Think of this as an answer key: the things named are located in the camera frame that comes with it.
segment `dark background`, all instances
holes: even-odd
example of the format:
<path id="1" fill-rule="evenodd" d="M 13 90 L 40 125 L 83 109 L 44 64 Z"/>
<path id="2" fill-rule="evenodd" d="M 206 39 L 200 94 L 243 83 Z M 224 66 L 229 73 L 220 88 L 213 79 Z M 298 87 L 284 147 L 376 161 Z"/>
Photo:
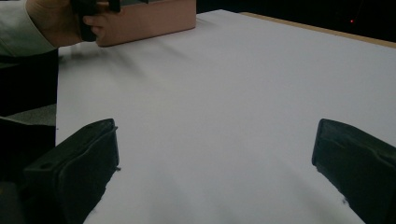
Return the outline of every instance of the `dark background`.
<path id="1" fill-rule="evenodd" d="M 216 9 L 396 42 L 396 0 L 197 0 L 198 13 Z"/>

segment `wooden table edge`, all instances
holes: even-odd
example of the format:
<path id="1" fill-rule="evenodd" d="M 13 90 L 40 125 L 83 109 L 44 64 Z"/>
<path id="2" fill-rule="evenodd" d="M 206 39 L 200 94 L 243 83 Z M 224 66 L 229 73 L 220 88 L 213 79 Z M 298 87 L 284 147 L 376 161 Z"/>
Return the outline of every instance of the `wooden table edge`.
<path id="1" fill-rule="evenodd" d="M 376 44 L 376 45 L 396 49 L 396 43 L 386 41 L 386 40 L 380 40 L 380 39 L 375 39 L 375 38 L 361 36 L 361 35 L 348 34 L 348 33 L 344 33 L 344 32 L 339 32 L 339 31 L 329 30 L 329 29 L 320 28 L 320 27 L 316 27 L 316 26 L 306 25 L 306 24 L 302 24 L 302 23 L 298 23 L 298 22 L 294 22 L 294 21 L 284 21 L 281 19 L 266 17 L 266 16 L 262 16 L 262 15 L 258 15 L 258 14 L 254 14 L 254 13 L 250 13 L 250 12 L 241 12 L 240 14 L 249 16 L 249 17 L 253 17 L 253 18 L 266 20 L 266 21 L 274 21 L 274 22 L 278 22 L 278 23 L 282 23 L 282 24 L 286 24 L 286 25 L 304 28 L 307 30 L 322 32 L 322 33 L 326 33 L 326 34 L 330 34 L 330 35 L 339 35 L 339 36 L 350 38 L 350 39 L 355 39 L 355 40 L 359 40 L 359 41 L 363 41 L 363 42 L 367 42 L 367 43 L 371 43 L 371 44 Z"/>

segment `white sleeve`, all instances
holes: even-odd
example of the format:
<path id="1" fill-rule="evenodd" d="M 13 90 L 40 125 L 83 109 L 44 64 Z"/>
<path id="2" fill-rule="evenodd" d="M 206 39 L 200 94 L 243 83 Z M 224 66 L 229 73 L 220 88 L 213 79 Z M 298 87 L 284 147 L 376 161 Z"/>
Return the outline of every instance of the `white sleeve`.
<path id="1" fill-rule="evenodd" d="M 0 56 L 24 57 L 55 49 L 35 28 L 25 3 L 0 1 Z"/>

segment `white paper sheet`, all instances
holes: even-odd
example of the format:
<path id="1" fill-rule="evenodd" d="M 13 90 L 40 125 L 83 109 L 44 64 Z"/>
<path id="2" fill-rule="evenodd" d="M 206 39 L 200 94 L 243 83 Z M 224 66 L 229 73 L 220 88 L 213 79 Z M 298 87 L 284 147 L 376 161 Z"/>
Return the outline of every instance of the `white paper sheet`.
<path id="1" fill-rule="evenodd" d="M 226 11 L 194 30 L 61 49 L 57 142 L 113 118 L 94 224 L 362 223 L 311 164 L 320 119 L 396 146 L 396 50 Z"/>

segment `human hand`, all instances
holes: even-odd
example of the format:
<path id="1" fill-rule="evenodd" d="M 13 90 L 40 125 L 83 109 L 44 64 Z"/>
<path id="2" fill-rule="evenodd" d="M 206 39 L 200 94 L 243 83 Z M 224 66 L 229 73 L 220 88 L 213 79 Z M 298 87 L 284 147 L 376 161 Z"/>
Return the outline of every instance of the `human hand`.
<path id="1" fill-rule="evenodd" d="M 41 34 L 59 48 L 81 42 L 70 0 L 27 0 L 26 11 Z"/>
<path id="2" fill-rule="evenodd" d="M 122 30 L 120 21 L 122 21 L 125 11 L 123 8 L 120 12 L 111 11 L 108 2 L 102 0 L 97 2 L 96 10 L 97 14 L 94 16 L 83 18 L 84 23 L 92 27 L 91 30 L 96 35 L 96 44 L 103 47 L 117 43 L 117 38 L 120 38 L 119 32 Z"/>

